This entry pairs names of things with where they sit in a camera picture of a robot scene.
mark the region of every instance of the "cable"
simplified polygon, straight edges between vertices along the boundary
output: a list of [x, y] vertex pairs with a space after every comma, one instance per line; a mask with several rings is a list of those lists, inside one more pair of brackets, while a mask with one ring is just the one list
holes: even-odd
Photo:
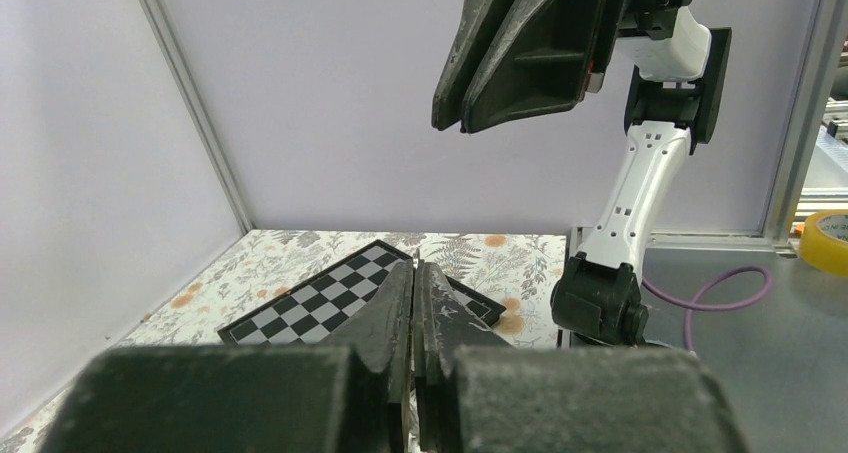
[[[763, 287], [752, 297], [746, 300], [738, 301], [736, 303], [725, 303], [719, 305], [698, 304], [698, 300], [700, 300], [702, 296], [704, 296], [707, 292], [715, 288], [716, 285], [718, 285], [722, 281], [732, 278], [741, 273], [747, 273], [749, 271], [760, 273], [761, 275], [763, 275], [764, 280]], [[701, 289], [698, 290], [697, 293], [695, 293], [695, 296], [692, 297], [691, 302], [677, 299], [669, 295], [668, 293], [663, 292], [647, 279], [642, 279], [642, 285], [645, 286], [646, 290], [653, 293], [659, 299], [667, 301], [672, 305], [679, 306], [681, 308], [686, 308], [686, 316], [683, 319], [683, 344], [684, 346], [686, 346], [687, 350], [695, 351], [695, 342], [692, 340], [692, 318], [695, 311], [733, 311], [751, 306], [754, 303], [768, 296], [769, 293], [771, 293], [771, 290], [774, 287], [774, 277], [772, 276], [771, 271], [761, 266], [743, 266], [741, 268], [736, 268], [734, 270], [730, 270], [722, 274], [718, 278], [710, 281], [709, 283], [701, 287]]]

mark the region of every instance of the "adhesive tape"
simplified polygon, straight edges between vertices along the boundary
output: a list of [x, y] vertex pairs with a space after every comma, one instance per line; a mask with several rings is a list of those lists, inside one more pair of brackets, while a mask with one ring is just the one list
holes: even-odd
[[848, 210], [822, 211], [807, 218], [800, 254], [822, 271], [848, 277]]

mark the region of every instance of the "white wall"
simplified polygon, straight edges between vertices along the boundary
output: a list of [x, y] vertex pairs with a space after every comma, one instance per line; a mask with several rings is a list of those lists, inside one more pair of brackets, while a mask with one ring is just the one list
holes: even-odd
[[0, 435], [238, 237], [137, 0], [0, 0]]
[[[623, 156], [632, 66], [567, 114], [472, 137], [430, 104], [462, 0], [166, 0], [258, 225], [558, 233]], [[759, 230], [815, 0], [695, 0], [734, 28], [721, 119], [658, 226]]]

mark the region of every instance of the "gray table surface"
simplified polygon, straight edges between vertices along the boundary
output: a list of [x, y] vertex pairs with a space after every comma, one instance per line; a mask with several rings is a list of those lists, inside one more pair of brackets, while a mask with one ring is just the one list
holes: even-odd
[[[742, 265], [770, 268], [775, 289], [730, 313], [695, 313], [698, 356], [718, 377], [755, 453], [848, 451], [848, 279], [769, 253], [649, 249], [645, 277], [690, 299]], [[745, 273], [703, 302], [738, 301], [762, 285]], [[650, 293], [647, 338], [682, 345], [684, 310]]]

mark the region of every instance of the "robotic arm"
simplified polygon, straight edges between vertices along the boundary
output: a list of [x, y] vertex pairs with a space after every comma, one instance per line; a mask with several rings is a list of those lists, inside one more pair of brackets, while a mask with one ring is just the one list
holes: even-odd
[[644, 343], [645, 247], [673, 178], [715, 129], [731, 32], [697, 23], [691, 1], [465, 0], [436, 90], [433, 126], [475, 133], [573, 109], [600, 90], [614, 47], [634, 62], [624, 164], [551, 297], [554, 321], [592, 343]]

